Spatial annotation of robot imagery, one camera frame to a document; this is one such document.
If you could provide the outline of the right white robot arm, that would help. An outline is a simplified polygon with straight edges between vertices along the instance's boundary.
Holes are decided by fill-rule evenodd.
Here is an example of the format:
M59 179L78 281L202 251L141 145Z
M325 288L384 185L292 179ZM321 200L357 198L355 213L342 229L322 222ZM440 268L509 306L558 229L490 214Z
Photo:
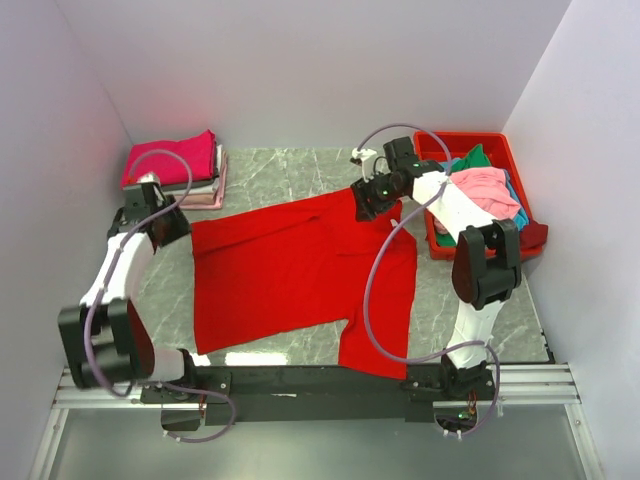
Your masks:
M423 161L410 138L383 147L387 172L379 171L377 153L354 148L351 161L361 177L351 185L356 218L372 221L404 197L418 203L417 212L431 213L456 236L451 281L459 298L456 322L440 359L435 390L460 399L485 384L496 386L498 375L487 369L495 321L514 289L520 286L519 232L511 220L499 220L476 205L452 179L453 160Z

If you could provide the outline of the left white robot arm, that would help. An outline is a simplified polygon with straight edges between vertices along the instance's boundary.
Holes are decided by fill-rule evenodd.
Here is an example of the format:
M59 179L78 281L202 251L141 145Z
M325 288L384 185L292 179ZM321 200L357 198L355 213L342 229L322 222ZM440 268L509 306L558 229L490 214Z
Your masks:
M136 308L140 282L158 249L189 235L191 225L173 195L146 180L124 188L107 232L100 270L76 306L63 308L58 328L77 388L112 388L123 382L164 382L176 401L193 399L200 388L185 349L153 345Z

